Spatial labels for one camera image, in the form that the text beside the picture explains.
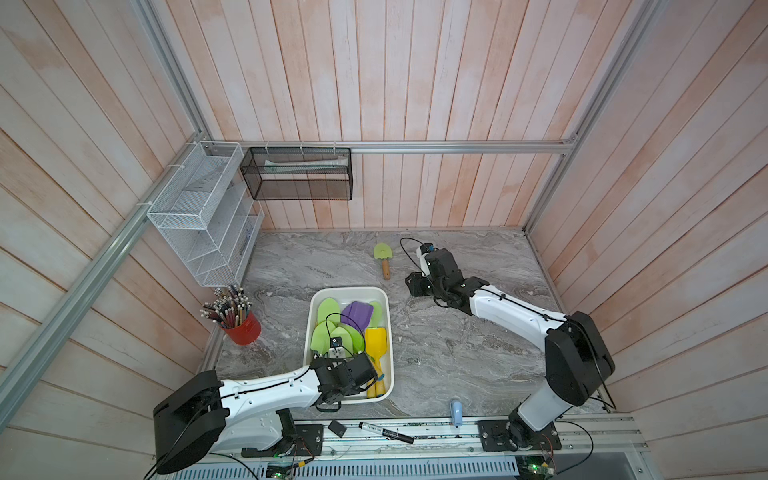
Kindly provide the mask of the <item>green shovel wooden handle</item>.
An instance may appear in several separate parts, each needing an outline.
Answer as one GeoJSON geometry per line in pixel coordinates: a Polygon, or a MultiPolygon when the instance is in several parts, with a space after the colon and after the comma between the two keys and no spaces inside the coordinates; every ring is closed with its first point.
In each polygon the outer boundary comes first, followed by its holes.
{"type": "Polygon", "coordinates": [[[317,324],[330,322],[337,326],[341,320],[341,308],[334,298],[325,298],[317,309],[317,324]]]}
{"type": "Polygon", "coordinates": [[[391,270],[389,260],[393,257],[391,247],[387,243],[378,243],[373,250],[374,258],[381,263],[383,278],[386,281],[391,279],[391,270]]]}

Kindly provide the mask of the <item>bright green yellow-handled shovel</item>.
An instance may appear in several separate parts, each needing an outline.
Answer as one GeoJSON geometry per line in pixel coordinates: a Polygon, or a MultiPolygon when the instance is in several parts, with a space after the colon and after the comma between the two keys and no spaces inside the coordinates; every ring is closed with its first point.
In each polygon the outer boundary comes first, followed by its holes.
{"type": "Polygon", "coordinates": [[[342,349],[347,353],[358,354],[365,350],[363,335],[350,325],[340,324],[330,335],[341,340],[342,349]]]}

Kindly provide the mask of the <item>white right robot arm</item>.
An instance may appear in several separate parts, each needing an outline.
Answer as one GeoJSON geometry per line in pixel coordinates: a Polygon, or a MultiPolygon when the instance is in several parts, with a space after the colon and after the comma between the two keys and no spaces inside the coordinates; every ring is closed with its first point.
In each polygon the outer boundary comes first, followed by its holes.
{"type": "Polygon", "coordinates": [[[413,297],[429,296],[441,307],[491,321],[527,340],[544,354],[545,381],[508,419],[485,423],[486,451],[528,450],[555,431],[554,422],[581,406],[615,372],[615,363],[586,313],[550,311],[508,295],[478,277],[465,277],[453,255],[432,243],[419,245],[418,270],[405,283],[413,297]]]}

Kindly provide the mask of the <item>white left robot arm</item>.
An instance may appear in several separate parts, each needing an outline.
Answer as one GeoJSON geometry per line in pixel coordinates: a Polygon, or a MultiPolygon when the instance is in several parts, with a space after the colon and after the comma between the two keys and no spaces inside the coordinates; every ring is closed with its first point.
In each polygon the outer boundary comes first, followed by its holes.
{"type": "Polygon", "coordinates": [[[198,373],[153,409],[156,461],[145,477],[183,470],[214,451],[269,450],[290,437],[292,408],[337,404],[378,377],[364,353],[316,357],[297,370],[257,379],[198,373]]]}

